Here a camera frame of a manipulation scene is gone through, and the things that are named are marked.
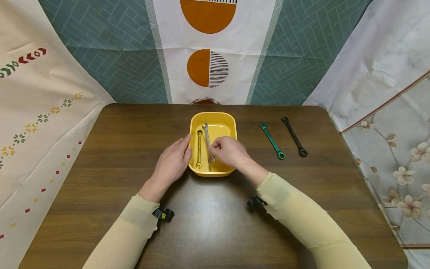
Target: gold wrench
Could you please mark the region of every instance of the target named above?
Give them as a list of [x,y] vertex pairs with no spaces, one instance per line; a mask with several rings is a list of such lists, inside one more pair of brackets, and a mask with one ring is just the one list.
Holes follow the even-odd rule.
[[202,130],[198,130],[197,131],[197,135],[199,136],[198,141],[199,141],[199,145],[198,145],[198,150],[197,150],[197,163],[196,163],[196,168],[201,169],[202,168],[202,163],[200,162],[200,153],[202,151]]

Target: brown table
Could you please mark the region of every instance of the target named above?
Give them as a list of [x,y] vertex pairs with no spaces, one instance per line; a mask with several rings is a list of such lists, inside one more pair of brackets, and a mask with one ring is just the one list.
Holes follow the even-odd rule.
[[[81,268],[151,176],[164,148],[185,136],[192,116],[203,111],[230,113],[251,157],[326,209],[373,268],[407,268],[322,108],[130,104],[103,109],[20,268]],[[309,151],[306,158],[281,122],[284,116]],[[278,159],[259,128],[262,122],[285,160]],[[264,210],[249,209],[252,195],[254,188],[237,171],[225,178],[200,178],[188,169],[162,200],[175,217],[159,223],[137,268],[313,268],[307,250],[285,227]]]

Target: person's arm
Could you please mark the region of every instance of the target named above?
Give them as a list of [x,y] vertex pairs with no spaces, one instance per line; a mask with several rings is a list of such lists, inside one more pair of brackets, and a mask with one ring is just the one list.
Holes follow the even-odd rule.
[[190,135],[161,154],[152,177],[133,196],[95,247],[83,269],[133,269],[158,219],[152,215],[169,186],[181,177],[191,158]]
[[317,203],[258,165],[238,141],[220,137],[209,151],[256,186],[258,196],[267,203],[266,211],[311,251],[319,269],[370,269],[347,235]]

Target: hand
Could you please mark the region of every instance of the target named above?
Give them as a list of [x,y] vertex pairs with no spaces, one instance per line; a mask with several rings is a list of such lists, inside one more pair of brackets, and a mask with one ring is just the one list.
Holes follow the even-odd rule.
[[229,136],[218,137],[208,150],[222,163],[236,169],[241,166],[241,163],[251,159],[246,148],[239,141]]
[[170,185],[182,176],[191,159],[190,139],[191,135],[187,134],[164,150],[151,178],[139,191],[140,197],[158,203]]
[[218,137],[208,148],[209,152],[222,163],[234,167],[258,186],[267,177],[269,171],[256,163],[246,152],[246,148],[237,140]]

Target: beige sleeve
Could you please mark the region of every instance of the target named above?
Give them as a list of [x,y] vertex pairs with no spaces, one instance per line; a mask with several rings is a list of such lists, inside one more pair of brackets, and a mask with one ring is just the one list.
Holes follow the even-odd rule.
[[266,211],[311,251],[318,269],[370,269],[336,222],[311,198],[276,174],[257,186]]
[[160,204],[133,196],[83,269],[133,269],[146,241],[157,230],[158,218],[152,212],[159,207]]

